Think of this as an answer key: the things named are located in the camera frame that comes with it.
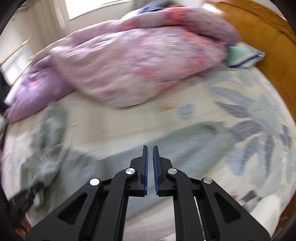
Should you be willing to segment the grey sweater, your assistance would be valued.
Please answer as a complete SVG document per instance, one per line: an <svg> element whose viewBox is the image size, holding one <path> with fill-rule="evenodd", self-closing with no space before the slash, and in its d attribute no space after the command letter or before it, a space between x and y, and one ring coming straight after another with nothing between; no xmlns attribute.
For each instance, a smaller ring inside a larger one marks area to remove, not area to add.
<svg viewBox="0 0 296 241"><path fill-rule="evenodd" d="M177 167L192 177L201 177L234 147L222 122L198 123L121 153L99 159L72 149L65 140L67 111L57 104L48 106L31 141L32 154L21 165L23 188L39 187L26 216L37 223L92 178L107 180L126 168L133 168L142 187L144 201L130 201L136 215L156 204L147 192L154 188L149 154L158 146Z"/></svg>

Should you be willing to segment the floral bed sheet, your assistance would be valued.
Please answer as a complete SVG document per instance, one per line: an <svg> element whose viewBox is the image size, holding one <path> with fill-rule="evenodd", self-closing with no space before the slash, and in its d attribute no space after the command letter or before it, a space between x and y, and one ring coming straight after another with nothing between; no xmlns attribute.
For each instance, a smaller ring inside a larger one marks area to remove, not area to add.
<svg viewBox="0 0 296 241"><path fill-rule="evenodd" d="M257 69L220 66L144 104L113 109L73 92L9 126L7 197L47 181L36 225L90 179L112 178L154 146L189 177L211 177L273 234L295 193L295 124Z"/></svg>

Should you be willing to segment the purple floral quilt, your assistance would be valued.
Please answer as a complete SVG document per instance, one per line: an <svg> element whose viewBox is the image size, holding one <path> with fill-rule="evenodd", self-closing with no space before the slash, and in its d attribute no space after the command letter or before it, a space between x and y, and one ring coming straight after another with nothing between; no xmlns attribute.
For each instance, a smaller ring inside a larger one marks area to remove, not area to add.
<svg viewBox="0 0 296 241"><path fill-rule="evenodd" d="M15 123L73 91L115 108L144 103L219 65L239 39L224 18L189 6L82 28L36 54L6 120Z"/></svg>

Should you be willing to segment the green blue pillow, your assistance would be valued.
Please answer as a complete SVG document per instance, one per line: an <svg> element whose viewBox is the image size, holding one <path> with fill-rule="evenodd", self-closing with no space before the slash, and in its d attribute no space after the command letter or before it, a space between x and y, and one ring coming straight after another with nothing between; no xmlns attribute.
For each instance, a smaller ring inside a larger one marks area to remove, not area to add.
<svg viewBox="0 0 296 241"><path fill-rule="evenodd" d="M246 44L238 42L235 46L228 48L227 57L224 60L229 68L250 68L265 57L265 53Z"/></svg>

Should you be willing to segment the wooden headboard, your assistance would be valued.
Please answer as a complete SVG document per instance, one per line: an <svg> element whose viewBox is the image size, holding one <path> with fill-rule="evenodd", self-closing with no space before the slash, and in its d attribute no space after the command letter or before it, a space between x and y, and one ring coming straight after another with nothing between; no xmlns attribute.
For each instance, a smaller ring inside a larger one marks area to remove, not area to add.
<svg viewBox="0 0 296 241"><path fill-rule="evenodd" d="M263 51L257 67L282 95L295 102L295 33L288 22L255 1L209 1L239 31L243 42Z"/></svg>

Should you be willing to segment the window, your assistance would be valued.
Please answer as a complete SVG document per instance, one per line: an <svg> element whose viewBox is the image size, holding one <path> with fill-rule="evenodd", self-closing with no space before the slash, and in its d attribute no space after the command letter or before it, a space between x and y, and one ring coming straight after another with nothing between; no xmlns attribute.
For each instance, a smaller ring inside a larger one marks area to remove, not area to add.
<svg viewBox="0 0 296 241"><path fill-rule="evenodd" d="M111 6L114 4L129 3L131 1L106 1L106 0L65 0L69 19L72 20L78 16L84 15L99 8Z"/></svg>

